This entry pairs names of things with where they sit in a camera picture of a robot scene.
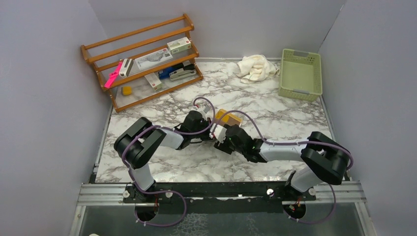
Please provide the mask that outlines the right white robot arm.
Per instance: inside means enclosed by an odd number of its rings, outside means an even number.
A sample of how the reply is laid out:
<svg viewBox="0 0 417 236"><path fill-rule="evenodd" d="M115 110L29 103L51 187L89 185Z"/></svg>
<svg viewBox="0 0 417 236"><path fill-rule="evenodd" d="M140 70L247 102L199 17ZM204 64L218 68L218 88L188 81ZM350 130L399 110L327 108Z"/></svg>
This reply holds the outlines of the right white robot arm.
<svg viewBox="0 0 417 236"><path fill-rule="evenodd" d="M217 149L228 154L235 151L249 162L304 162L306 167L291 173L284 186L284 195L290 200L296 200L322 182L340 185L351 167L350 152L318 131L301 141L281 143L252 138L238 125L214 125L210 135L217 140Z"/></svg>

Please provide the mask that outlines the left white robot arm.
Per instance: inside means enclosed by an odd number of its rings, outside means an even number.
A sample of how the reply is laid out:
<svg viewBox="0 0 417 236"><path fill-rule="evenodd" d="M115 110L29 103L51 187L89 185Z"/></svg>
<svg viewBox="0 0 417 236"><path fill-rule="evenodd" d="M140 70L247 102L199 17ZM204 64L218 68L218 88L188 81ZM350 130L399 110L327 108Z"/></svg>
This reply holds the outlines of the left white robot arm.
<svg viewBox="0 0 417 236"><path fill-rule="evenodd" d="M150 173L149 160L159 147L182 150L192 140L211 140L209 131L212 119L207 110L192 110L184 121L173 129L153 125L145 117L138 119L114 143L114 150L128 167L136 183L136 196L143 202L153 199L155 180Z"/></svg>

